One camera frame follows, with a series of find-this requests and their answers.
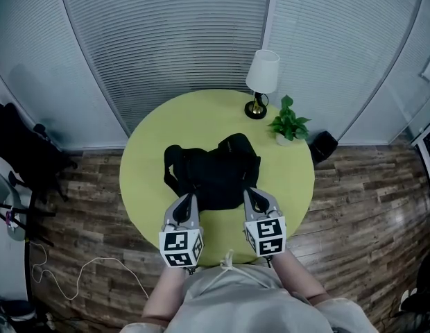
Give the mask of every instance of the yellow-green tabletop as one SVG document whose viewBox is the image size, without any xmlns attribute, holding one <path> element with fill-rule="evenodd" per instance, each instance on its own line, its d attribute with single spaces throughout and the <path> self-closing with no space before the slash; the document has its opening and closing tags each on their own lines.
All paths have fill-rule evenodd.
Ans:
<svg viewBox="0 0 430 333">
<path fill-rule="evenodd" d="M 286 217 L 287 236 L 300 225 L 312 199 L 309 147 L 304 141 L 279 146 L 267 127 L 278 115 L 277 109 L 268 106 L 264 119 L 250 119 L 243 110 L 251 100 L 251 95 L 232 90 L 190 92 L 156 108 L 130 136 L 121 161 L 121 193 L 130 220 L 156 247 L 164 213 L 177 199 L 163 181 L 164 150 L 178 144 L 210 151 L 234 133 L 246 135 L 261 157 L 257 187 L 277 199 Z M 255 254 L 244 236 L 244 221 L 242 205 L 234 210 L 201 212 L 205 247 L 198 263 L 217 265 L 229 249 L 234 250 L 234 262 L 251 262 Z"/>
</svg>

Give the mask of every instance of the person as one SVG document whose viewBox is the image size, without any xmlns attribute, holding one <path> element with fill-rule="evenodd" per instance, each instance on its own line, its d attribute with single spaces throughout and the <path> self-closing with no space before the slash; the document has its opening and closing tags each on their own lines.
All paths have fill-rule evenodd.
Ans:
<svg viewBox="0 0 430 333">
<path fill-rule="evenodd" d="M 274 270 L 233 266 L 230 251 L 220 266 L 188 278 L 166 267 L 140 323 L 121 333 L 377 332 L 360 306 L 331 298 L 290 250 L 271 263 Z"/>
</svg>

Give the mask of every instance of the gray chair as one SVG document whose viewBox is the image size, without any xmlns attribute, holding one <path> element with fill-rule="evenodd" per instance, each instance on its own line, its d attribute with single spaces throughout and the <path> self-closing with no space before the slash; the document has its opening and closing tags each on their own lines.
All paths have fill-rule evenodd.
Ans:
<svg viewBox="0 0 430 333">
<path fill-rule="evenodd" d="M 32 208 L 25 208 L 21 204 L 18 191 L 0 174 L 0 209 L 8 212 L 10 222 L 17 227 L 7 226 L 8 235 L 15 241 L 23 241 L 27 237 L 35 237 L 44 243 L 53 246 L 53 243 L 39 236 L 37 233 L 29 231 L 27 226 L 28 216 L 55 216 L 53 212 L 42 212 Z M 0 213 L 0 218 L 7 222 L 6 216 Z"/>
</svg>

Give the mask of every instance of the wooden floor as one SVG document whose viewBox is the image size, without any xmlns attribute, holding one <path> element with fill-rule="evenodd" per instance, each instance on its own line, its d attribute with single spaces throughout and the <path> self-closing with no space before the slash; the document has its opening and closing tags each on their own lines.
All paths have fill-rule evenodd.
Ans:
<svg viewBox="0 0 430 333">
<path fill-rule="evenodd" d="M 85 153 L 75 171 L 62 174 L 70 200 L 49 195 L 54 219 L 39 223 L 55 248 L 45 268 L 72 297 L 81 266 L 98 257 L 116 257 L 133 270 L 147 292 L 163 262 L 124 210 L 119 193 L 121 153 Z M 380 332 L 402 332 L 391 317 L 402 292 L 414 287 L 430 249 L 430 193 L 419 155 L 407 145 L 339 147 L 316 167 L 313 199 L 289 240 L 300 261 L 333 295 L 359 303 Z M 31 263 L 44 254 L 31 245 Z M 39 277 L 40 268 L 35 269 Z M 59 321 L 61 332 L 117 332 L 136 322 L 146 299 L 135 279 L 114 261 L 84 269 L 75 300 L 66 300 L 52 277 L 32 281 L 34 296 Z"/>
</svg>

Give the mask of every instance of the potted plant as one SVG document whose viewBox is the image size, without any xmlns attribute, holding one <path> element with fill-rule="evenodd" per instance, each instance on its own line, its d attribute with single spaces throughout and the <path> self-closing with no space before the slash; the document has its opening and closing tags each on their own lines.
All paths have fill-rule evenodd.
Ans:
<svg viewBox="0 0 430 333">
<path fill-rule="evenodd" d="M 277 143 L 280 146 L 288 146 L 294 139 L 306 139 L 309 131 L 304 125 L 310 121 L 306 117 L 296 117 L 291 109 L 293 99 L 289 96 L 282 98 L 282 109 L 269 125 L 271 130 L 277 134 Z"/>
</svg>

